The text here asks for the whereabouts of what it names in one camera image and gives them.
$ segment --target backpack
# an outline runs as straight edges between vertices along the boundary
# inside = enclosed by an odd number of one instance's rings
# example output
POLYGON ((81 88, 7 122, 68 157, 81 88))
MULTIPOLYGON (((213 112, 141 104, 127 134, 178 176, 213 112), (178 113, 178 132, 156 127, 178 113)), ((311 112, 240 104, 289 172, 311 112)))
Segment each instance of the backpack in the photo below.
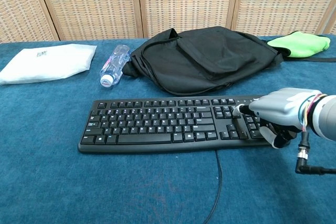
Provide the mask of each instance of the backpack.
POLYGON ((122 69, 146 76, 174 95, 218 90, 283 61, 282 54, 247 33, 216 26, 177 34, 171 28, 131 53, 122 69))

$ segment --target keyboard cable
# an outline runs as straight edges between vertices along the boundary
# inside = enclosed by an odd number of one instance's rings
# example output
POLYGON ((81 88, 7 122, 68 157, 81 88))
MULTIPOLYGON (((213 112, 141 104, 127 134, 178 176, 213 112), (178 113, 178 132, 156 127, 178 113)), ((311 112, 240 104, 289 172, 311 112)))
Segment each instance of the keyboard cable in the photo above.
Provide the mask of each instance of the keyboard cable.
POLYGON ((217 150, 215 150, 216 153, 216 159, 217 159, 217 167, 218 167, 218 192, 217 192, 217 196, 216 196, 216 200, 215 203, 211 209, 210 214, 208 215, 208 217, 206 218, 206 220, 203 222, 203 224, 207 224, 209 222, 209 220, 212 217, 212 214, 214 213, 214 211, 216 210, 217 207, 217 203, 219 200, 219 196, 221 195, 221 190, 222 190, 222 183, 223 183, 223 172, 222 172, 222 166, 221 166, 221 162, 219 161, 219 157, 218 157, 218 152, 217 150))

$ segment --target computer keyboard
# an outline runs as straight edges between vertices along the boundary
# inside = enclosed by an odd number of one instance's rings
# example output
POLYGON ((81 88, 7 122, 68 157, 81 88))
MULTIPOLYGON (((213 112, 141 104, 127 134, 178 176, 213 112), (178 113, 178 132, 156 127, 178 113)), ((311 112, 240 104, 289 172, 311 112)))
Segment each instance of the computer keyboard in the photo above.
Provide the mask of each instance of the computer keyboard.
POLYGON ((206 96, 93 102, 78 150, 167 153, 269 145, 260 120, 233 116, 260 96, 206 96))

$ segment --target bottle cap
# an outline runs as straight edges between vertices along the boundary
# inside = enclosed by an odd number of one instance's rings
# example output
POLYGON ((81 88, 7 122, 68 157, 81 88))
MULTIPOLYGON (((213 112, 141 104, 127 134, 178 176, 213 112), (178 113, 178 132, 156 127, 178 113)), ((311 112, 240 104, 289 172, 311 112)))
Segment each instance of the bottle cap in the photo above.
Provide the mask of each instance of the bottle cap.
POLYGON ((113 77, 110 76, 109 74, 104 74, 100 78, 100 84, 102 84, 106 88, 109 88, 110 86, 112 86, 112 83, 113 83, 113 77))

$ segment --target blue tablecloth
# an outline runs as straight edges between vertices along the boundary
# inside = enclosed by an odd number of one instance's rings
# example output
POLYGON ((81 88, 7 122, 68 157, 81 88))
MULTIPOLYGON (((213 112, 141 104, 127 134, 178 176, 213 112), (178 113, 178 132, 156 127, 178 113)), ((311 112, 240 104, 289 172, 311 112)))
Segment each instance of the blue tablecloth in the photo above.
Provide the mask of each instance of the blue tablecloth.
MULTIPOLYGON (((314 57, 336 57, 336 36, 314 57)), ((145 77, 123 76, 112 90, 99 71, 117 44, 145 39, 71 41, 97 45, 89 71, 67 79, 0 86, 0 223, 202 223, 218 190, 214 151, 81 154, 77 144, 93 100, 172 95, 145 77)), ((23 48, 0 45, 0 69, 23 48)), ((205 95, 266 94, 284 87, 336 94, 336 63, 283 62, 205 95)), ((309 164, 336 167, 336 142, 311 134, 309 164)), ((222 192, 210 223, 335 223, 336 176, 298 175, 299 139, 269 147, 220 150, 222 192)))

